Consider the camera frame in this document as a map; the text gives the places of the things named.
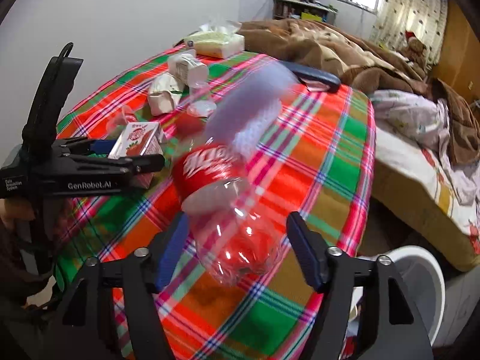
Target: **tissue box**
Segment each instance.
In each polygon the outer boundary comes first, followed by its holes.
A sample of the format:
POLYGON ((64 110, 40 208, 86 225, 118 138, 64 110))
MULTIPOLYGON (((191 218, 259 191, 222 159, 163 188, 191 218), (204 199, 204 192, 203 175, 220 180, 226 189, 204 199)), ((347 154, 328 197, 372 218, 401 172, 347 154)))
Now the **tissue box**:
POLYGON ((197 54, 222 59, 245 51, 245 38, 237 33, 201 31, 187 36, 184 42, 187 48, 195 49, 197 54))
MULTIPOLYGON (((157 122, 132 122, 118 137, 109 158, 135 157, 139 155, 163 154, 160 143, 165 133, 157 122)), ((153 173, 137 175, 132 185, 147 189, 153 173)))

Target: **white bucket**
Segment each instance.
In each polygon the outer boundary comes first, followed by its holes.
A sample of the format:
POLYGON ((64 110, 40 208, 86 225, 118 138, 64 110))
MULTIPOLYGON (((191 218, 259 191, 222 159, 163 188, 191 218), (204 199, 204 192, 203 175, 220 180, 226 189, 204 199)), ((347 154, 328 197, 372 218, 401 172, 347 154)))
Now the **white bucket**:
MULTIPOLYGON (((395 263, 409 290, 410 298, 417 305, 418 312, 427 329, 430 344, 433 345, 445 309, 445 281, 437 260, 428 250, 419 246, 399 247, 384 254, 395 263)), ((377 257, 359 256, 359 258, 373 261, 377 257)), ((352 310, 355 309, 362 294, 362 287, 354 289, 352 310)))

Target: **red hat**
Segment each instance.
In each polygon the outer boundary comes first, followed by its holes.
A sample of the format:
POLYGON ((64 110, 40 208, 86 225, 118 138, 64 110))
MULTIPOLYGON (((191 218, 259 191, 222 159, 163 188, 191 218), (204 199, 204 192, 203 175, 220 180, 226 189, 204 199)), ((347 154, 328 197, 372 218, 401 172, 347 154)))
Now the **red hat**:
POLYGON ((412 32, 412 31, 405 31, 405 38, 406 38, 407 42, 408 42, 408 40, 409 40, 410 38, 412 38, 412 37, 413 37, 413 38, 416 38, 414 32, 412 32))

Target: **plaid tablecloth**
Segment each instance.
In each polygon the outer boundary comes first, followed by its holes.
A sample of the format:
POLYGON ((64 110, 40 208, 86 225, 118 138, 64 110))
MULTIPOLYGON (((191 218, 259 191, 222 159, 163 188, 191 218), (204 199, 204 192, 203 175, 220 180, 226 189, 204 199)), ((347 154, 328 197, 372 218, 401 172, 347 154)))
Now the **plaid tablecloth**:
MULTIPOLYGON (((152 117, 146 93, 178 49, 103 85, 58 124, 59 137, 105 137, 107 121, 127 104, 139 120, 158 120, 173 148, 179 109, 152 117)), ((250 52, 228 60, 201 60, 210 66, 210 85, 218 102, 246 75, 271 62, 266 55, 250 52)), ((257 145, 248 164, 249 178, 278 231, 285 233, 287 214, 297 210, 310 229, 354 255, 365 228, 373 179, 373 109, 365 95, 346 86, 336 94, 310 93, 302 85, 295 89, 291 98, 283 99, 281 115, 257 145)), ((183 106, 188 103, 184 96, 183 106)), ((58 259, 68 280, 91 255, 109 261, 147 245, 168 226, 180 206, 164 170, 143 194, 74 199, 72 208, 58 259)), ((57 278, 62 281, 58 270, 57 278)), ((321 296, 304 283, 286 237, 283 261, 274 271, 245 277, 232 288, 217 284, 205 272, 188 238, 171 283, 154 300, 179 359, 287 359, 298 356, 321 296)), ((119 289, 114 291, 114 303, 122 353, 132 358, 119 289)))

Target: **floral curtain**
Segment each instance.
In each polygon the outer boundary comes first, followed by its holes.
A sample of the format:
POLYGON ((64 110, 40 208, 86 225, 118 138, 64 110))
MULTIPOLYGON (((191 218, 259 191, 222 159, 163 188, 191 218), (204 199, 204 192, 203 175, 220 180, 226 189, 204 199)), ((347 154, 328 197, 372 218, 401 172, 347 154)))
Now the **floral curtain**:
POLYGON ((440 59, 447 20, 447 0, 382 0, 370 40, 383 47, 398 50, 407 44, 405 31, 427 47, 427 65, 440 59))

